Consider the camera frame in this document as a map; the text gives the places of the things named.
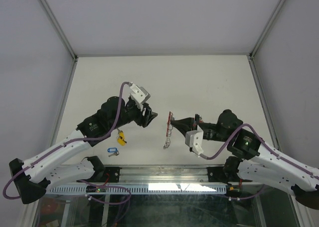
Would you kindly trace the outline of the metal keyring holder red handle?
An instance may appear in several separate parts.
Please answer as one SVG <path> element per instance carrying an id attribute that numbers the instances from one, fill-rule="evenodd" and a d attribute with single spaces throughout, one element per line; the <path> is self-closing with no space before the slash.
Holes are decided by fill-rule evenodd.
<path id="1" fill-rule="evenodd" d="M 174 120 L 173 112 L 169 112 L 168 114 L 168 119 L 167 119 L 167 127 L 166 127 L 166 133 L 165 133 L 165 143 L 163 146 L 163 149 L 168 149 L 171 144 L 171 134 L 173 130 L 173 126 L 171 125 L 171 122 Z"/>

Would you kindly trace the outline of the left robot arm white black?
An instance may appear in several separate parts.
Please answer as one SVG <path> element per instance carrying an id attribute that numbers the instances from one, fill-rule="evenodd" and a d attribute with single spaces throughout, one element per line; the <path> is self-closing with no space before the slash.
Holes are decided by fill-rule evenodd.
<path id="1" fill-rule="evenodd" d="M 17 189 L 16 198 L 23 204 L 31 204 L 56 186 L 79 180 L 102 180 L 104 165 L 97 156 L 68 167 L 61 164 L 109 138 L 115 129 L 131 122 L 147 127 L 157 116 L 148 103 L 138 104 L 132 97 L 127 102 L 117 96 L 110 97 L 60 143 L 30 159 L 15 158 L 9 163 L 9 182 Z"/>

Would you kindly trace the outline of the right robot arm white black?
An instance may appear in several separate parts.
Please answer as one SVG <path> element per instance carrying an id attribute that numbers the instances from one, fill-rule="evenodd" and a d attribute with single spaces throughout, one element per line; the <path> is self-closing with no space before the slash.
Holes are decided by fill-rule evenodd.
<path id="1" fill-rule="evenodd" d="M 224 166 L 212 174 L 225 184 L 240 180 L 279 189 L 305 207 L 319 208 L 319 170 L 303 164 L 266 143 L 253 127 L 231 110 L 224 110 L 216 123 L 203 122 L 200 115 L 168 122 L 185 138 L 190 152 L 213 160 L 226 149 L 231 153 Z"/>

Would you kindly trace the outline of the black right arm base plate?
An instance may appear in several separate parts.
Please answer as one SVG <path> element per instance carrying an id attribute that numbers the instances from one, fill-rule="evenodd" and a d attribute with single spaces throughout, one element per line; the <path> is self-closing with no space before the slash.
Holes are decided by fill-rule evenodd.
<path id="1" fill-rule="evenodd" d="M 230 182 L 239 182 L 239 178 L 235 175 L 226 175 L 223 172 L 223 167 L 221 166 L 211 166 L 207 167 L 207 178 L 208 182 L 221 182 L 221 183 L 230 183 Z"/>

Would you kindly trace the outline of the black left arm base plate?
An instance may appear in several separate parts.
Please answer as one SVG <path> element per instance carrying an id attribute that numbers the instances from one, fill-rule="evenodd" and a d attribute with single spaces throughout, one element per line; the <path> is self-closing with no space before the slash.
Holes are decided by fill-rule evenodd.
<path id="1" fill-rule="evenodd" d="M 97 175 L 96 182 L 100 183 L 118 183 L 120 180 L 121 167 L 106 166 L 105 169 Z"/>

